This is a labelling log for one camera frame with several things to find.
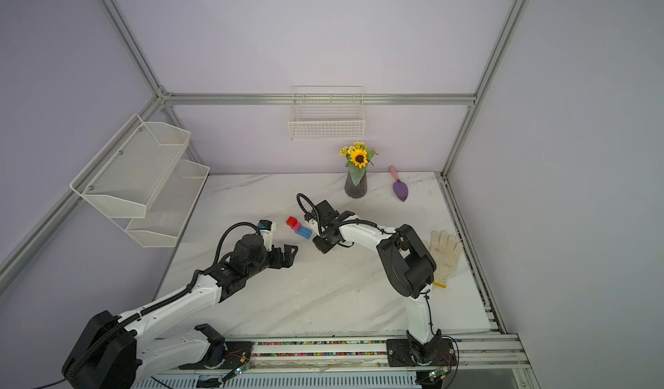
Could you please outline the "blue long lego brick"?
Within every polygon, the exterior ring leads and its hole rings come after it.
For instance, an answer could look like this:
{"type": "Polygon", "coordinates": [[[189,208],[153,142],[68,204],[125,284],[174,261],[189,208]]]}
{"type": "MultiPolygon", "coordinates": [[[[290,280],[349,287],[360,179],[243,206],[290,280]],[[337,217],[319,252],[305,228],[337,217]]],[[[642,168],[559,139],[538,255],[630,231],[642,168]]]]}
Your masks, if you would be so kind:
{"type": "Polygon", "coordinates": [[[298,235],[302,236],[303,238],[306,238],[306,239],[310,239],[311,236],[312,236],[312,231],[311,231],[311,229],[309,229],[309,228],[307,228],[307,227],[304,227],[304,226],[300,226],[300,227],[297,229],[296,233],[297,233],[298,235]]]}

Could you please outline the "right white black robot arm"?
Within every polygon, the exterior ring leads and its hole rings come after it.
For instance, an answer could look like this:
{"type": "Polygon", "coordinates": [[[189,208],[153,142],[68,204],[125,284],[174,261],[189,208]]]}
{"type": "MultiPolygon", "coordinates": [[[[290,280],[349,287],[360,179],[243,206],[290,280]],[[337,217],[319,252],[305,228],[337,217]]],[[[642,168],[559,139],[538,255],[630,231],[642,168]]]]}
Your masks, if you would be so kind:
{"type": "Polygon", "coordinates": [[[437,265],[418,233],[409,225],[385,227],[353,212],[337,212],[326,200],[314,204],[303,193],[296,195],[296,201],[321,253],[355,245],[377,253],[390,285],[405,299],[407,336],[421,346],[434,340],[428,298],[437,265]]]}

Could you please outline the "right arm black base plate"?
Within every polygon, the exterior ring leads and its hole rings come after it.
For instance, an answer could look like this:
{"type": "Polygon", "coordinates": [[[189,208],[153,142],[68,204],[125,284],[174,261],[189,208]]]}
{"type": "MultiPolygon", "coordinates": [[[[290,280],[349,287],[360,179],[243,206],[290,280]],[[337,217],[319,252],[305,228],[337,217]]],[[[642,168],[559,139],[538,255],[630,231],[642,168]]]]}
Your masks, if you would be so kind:
{"type": "Polygon", "coordinates": [[[387,361],[391,367],[455,367],[457,351],[448,336],[435,336],[430,342],[413,339],[386,341],[387,361]]]}

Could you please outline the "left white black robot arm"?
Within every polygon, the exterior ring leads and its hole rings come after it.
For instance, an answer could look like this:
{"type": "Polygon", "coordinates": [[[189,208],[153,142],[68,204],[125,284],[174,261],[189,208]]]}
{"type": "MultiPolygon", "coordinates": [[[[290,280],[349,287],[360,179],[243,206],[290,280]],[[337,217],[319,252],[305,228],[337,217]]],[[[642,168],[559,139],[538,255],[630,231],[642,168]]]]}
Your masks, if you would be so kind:
{"type": "Polygon", "coordinates": [[[262,271],[292,267],[298,248],[273,245],[270,221],[247,227],[252,233],[227,254],[217,249],[212,264],[195,270],[179,290],[121,315],[105,310],[94,316],[63,364],[63,381],[74,388],[130,388],[173,368],[234,369],[247,363],[249,347],[233,350],[207,323],[163,337],[194,314],[228,300],[262,271]]]}

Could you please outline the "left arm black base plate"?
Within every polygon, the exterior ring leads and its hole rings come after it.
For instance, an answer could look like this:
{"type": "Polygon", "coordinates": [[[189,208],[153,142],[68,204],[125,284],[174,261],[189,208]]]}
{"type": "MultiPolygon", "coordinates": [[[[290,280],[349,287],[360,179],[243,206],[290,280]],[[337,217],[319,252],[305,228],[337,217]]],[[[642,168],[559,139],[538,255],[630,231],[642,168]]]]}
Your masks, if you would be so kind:
{"type": "Polygon", "coordinates": [[[235,369],[249,362],[252,342],[212,343],[201,361],[179,366],[180,370],[235,369]]]}

